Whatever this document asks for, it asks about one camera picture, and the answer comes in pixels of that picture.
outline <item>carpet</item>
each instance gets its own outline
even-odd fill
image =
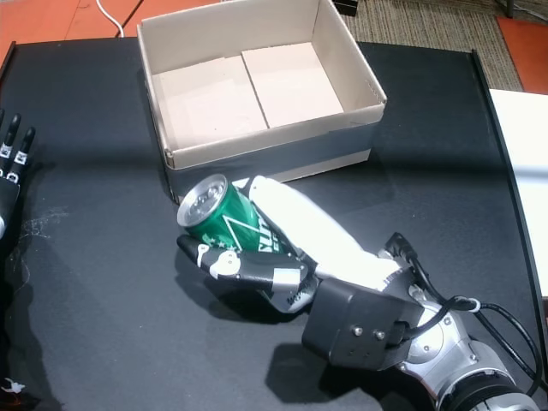
[[[474,5],[483,0],[464,0]],[[490,88],[522,91],[493,13],[459,7],[453,0],[361,0],[356,17],[344,16],[358,41],[471,51],[483,64]]]

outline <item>orange floor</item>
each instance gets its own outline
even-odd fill
[[[548,94],[548,26],[498,18],[523,90]]]
[[[218,0],[144,0],[126,26],[136,36],[136,25],[146,17],[190,9]],[[138,0],[102,0],[104,8],[121,23]],[[95,0],[17,0],[0,3],[0,62],[9,44],[65,39],[114,37],[116,27],[99,11]]]

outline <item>box flap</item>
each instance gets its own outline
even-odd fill
[[[269,127],[342,113],[310,43],[243,51]]]

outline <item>white cable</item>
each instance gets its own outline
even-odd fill
[[[120,37],[124,37],[122,25],[114,17],[109,15],[109,13],[104,9],[103,5],[101,4],[99,0],[95,0],[95,1],[97,2],[97,6],[99,7],[99,10],[101,10],[101,13],[103,13],[107,19],[112,21],[112,24],[118,27],[118,31],[120,32]]]

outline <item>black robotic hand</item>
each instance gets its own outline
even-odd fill
[[[2,126],[4,114],[5,111],[0,109],[0,126]],[[23,137],[19,150],[13,156],[20,123],[21,115],[15,114],[0,146],[0,239],[8,227],[19,197],[22,177],[27,167],[28,152],[36,134],[36,130],[30,127]]]

